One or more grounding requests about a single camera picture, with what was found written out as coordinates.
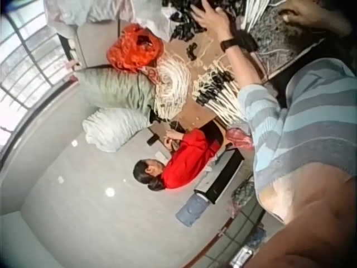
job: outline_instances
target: black wristwatch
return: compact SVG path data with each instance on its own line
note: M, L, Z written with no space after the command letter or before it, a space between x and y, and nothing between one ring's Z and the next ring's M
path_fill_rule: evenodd
M225 52L228 48L232 46L238 46L238 42L236 41L235 38L232 38L221 42L220 46L222 51Z
M249 53L258 50L258 44L254 38L244 30L238 30L234 33L234 37L232 39L225 40L220 44L223 52L232 46L239 46L241 49L245 49Z

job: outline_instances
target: striped sweater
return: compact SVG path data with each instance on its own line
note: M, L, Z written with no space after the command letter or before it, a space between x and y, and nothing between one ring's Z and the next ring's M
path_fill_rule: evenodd
M254 179L265 187L318 162L356 175L357 78L340 60L319 59L302 68L280 108L262 85L241 89L238 103L252 130Z

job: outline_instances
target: red jacket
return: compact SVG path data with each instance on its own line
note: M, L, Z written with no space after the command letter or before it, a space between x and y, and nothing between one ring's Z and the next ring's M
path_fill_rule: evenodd
M161 175L165 187L174 189L190 183L219 148L217 141L209 146L205 134L197 128L184 134L180 147L173 153Z

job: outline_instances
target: person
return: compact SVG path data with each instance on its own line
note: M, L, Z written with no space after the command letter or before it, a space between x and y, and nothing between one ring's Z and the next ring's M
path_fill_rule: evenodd
M155 159L139 160L134 166L133 176L156 192L185 186L216 155L221 147L221 138L220 130L212 121L187 133L168 130L164 145L172 152L169 162L164 165ZM179 141L177 149L173 145L174 141Z
M225 12L202 5L191 6L193 18L219 42L231 40ZM342 13L309 0L287 0L279 14L341 37L352 32ZM225 53L252 130L258 201L285 224L245 268L334 267L354 249L356 234L357 78L340 60L316 60L293 76L281 108L240 47Z

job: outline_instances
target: work table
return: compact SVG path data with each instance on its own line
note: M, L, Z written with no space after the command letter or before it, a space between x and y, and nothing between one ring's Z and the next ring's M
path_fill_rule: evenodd
M300 32L300 37L294 37L296 28L285 25L277 11L278 7L268 7L251 33L259 45L258 54L265 64L268 75L292 61L302 50L322 38L321 34L312 32ZM193 42L197 43L197 49L194 51L197 60L190 61L186 55L186 48ZM192 81L205 72L204 66L210 65L214 60L221 58L221 63L224 66L229 65L215 36L209 32L196 35L188 43L173 40L165 44L165 50L177 54L185 61L190 69ZM213 111L194 102L191 98L191 89L189 89L186 104L176 119L180 121L184 128L190 130L194 127L203 126L215 117L216 114ZM165 133L163 124L155 124L151 127L151 130L158 133L160 137Z

